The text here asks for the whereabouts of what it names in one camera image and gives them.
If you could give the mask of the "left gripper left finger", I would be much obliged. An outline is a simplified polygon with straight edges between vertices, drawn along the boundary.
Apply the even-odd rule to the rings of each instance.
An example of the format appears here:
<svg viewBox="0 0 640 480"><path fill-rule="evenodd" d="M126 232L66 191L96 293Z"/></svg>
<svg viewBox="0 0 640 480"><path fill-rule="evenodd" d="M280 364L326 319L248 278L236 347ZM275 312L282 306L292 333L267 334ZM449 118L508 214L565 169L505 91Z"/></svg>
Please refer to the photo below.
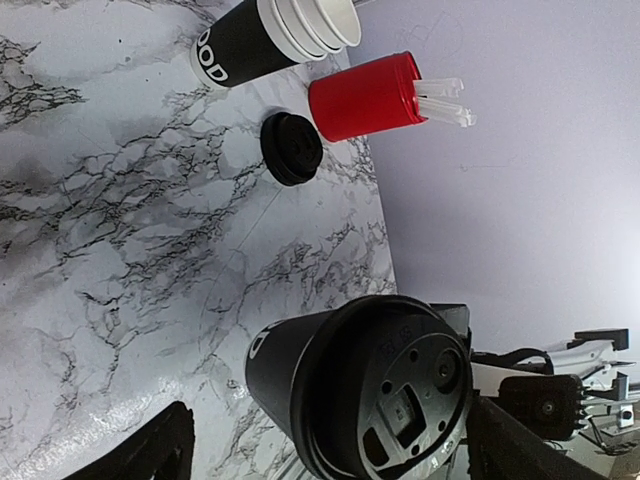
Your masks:
<svg viewBox="0 0 640 480"><path fill-rule="evenodd" d="M189 480L194 445L193 411L174 401L111 452L65 480Z"/></svg>

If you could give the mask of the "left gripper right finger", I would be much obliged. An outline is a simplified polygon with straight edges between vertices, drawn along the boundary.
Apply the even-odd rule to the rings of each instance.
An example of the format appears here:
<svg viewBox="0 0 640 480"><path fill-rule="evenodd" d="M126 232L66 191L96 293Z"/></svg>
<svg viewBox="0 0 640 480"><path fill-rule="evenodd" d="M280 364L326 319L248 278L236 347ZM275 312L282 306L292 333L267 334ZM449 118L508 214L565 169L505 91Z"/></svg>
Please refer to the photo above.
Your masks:
<svg viewBox="0 0 640 480"><path fill-rule="evenodd" d="M556 452L485 397L467 418L469 475L477 479L588 480L602 476Z"/></svg>

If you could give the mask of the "black plastic cup lid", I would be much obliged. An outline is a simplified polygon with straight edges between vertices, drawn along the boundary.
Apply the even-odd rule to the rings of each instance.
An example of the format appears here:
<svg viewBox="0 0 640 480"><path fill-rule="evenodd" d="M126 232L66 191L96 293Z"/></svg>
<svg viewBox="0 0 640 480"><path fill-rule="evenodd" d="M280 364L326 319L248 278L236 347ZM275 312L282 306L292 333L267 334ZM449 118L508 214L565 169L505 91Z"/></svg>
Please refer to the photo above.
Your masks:
<svg viewBox="0 0 640 480"><path fill-rule="evenodd" d="M305 347L292 439L320 479L424 478L454 453L471 393L468 350L432 307L366 296L330 312Z"/></svg>

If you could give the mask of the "single black paper cup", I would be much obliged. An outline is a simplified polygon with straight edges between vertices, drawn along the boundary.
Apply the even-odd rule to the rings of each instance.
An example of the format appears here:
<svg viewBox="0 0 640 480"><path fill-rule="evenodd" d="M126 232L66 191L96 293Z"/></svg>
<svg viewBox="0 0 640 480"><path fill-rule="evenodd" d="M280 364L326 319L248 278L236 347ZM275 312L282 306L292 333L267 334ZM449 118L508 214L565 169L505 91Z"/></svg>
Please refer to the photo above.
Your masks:
<svg viewBox="0 0 640 480"><path fill-rule="evenodd" d="M290 404L296 370L309 342L339 308L278 320L248 347L245 382L253 400L293 439Z"/></svg>

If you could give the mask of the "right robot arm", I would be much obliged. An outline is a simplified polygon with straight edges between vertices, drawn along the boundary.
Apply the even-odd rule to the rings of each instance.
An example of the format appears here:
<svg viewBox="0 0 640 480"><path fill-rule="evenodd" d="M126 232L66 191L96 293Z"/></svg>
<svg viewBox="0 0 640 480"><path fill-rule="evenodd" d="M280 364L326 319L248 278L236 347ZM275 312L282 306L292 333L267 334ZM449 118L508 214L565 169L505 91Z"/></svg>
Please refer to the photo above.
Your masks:
<svg viewBox="0 0 640 480"><path fill-rule="evenodd" d="M576 331L546 349L470 349L474 389L544 441L580 436L607 456L621 456L638 445L610 441L639 428L639 384L625 372L634 364L619 358L629 347L622 328Z"/></svg>

